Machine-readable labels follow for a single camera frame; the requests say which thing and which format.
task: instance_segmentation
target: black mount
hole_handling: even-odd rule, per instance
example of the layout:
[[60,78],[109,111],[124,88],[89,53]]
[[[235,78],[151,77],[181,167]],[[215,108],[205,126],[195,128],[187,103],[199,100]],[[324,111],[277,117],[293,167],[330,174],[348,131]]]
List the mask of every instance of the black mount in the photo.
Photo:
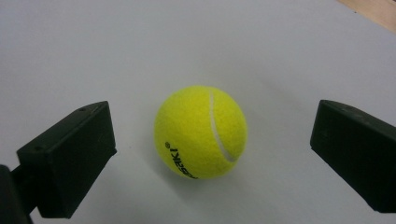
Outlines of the black mount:
[[17,151],[21,165],[0,165],[0,223],[70,218],[117,152],[108,102],[72,112]]
[[396,213],[396,128],[355,107],[319,103],[311,147],[375,210]]

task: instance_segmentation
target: yellow tennis ball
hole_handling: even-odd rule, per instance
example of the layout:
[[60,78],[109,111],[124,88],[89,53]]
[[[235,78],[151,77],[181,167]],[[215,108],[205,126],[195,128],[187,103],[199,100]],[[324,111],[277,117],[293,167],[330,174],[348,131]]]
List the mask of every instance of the yellow tennis ball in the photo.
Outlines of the yellow tennis ball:
[[239,105],[224,91],[191,86],[172,94],[158,111],[154,140],[165,164],[179,175],[224,175],[245,148],[248,128]]

